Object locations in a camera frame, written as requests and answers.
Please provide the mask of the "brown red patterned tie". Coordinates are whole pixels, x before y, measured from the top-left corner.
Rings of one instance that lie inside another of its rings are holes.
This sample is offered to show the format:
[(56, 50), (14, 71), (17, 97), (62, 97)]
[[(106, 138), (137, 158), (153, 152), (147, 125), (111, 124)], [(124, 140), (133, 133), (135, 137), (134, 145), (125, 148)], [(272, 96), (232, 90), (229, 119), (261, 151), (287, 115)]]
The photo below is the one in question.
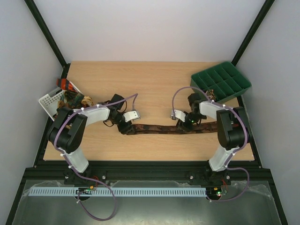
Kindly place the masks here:
[(218, 131), (217, 122), (196, 123), (191, 126), (183, 126), (176, 124), (174, 126), (164, 125), (148, 125), (148, 124), (133, 124), (123, 131), (124, 135), (188, 135), (188, 134), (205, 134), (216, 133)]

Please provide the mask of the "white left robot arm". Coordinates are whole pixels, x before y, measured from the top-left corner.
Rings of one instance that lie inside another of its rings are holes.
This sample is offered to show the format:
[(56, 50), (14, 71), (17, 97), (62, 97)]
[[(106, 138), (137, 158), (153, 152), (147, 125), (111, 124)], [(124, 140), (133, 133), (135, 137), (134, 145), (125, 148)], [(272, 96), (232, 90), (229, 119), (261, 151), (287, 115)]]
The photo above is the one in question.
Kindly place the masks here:
[(78, 173), (83, 173), (89, 166), (80, 148), (85, 128), (99, 121), (111, 120), (118, 125), (119, 131), (123, 132), (132, 125), (132, 120), (137, 119), (140, 119), (138, 111), (120, 113), (112, 104), (97, 104), (74, 110), (63, 107), (59, 110), (46, 137), (66, 159), (70, 167)]

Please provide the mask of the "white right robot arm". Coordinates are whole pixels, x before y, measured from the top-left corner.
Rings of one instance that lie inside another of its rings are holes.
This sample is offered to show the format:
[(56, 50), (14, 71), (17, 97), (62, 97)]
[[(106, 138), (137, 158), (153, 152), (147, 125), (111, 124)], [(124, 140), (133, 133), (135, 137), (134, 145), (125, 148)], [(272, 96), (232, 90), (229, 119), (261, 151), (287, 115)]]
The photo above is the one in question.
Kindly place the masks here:
[(191, 125), (206, 117), (216, 120), (219, 146), (214, 156), (209, 159), (210, 169), (204, 172), (205, 180), (213, 184), (221, 178), (220, 171), (228, 168), (233, 156), (253, 137), (246, 111), (244, 107), (232, 108), (213, 100), (197, 100), (191, 104), (191, 109), (191, 113), (184, 113), (173, 108), (171, 118), (178, 120), (186, 129), (190, 129)]

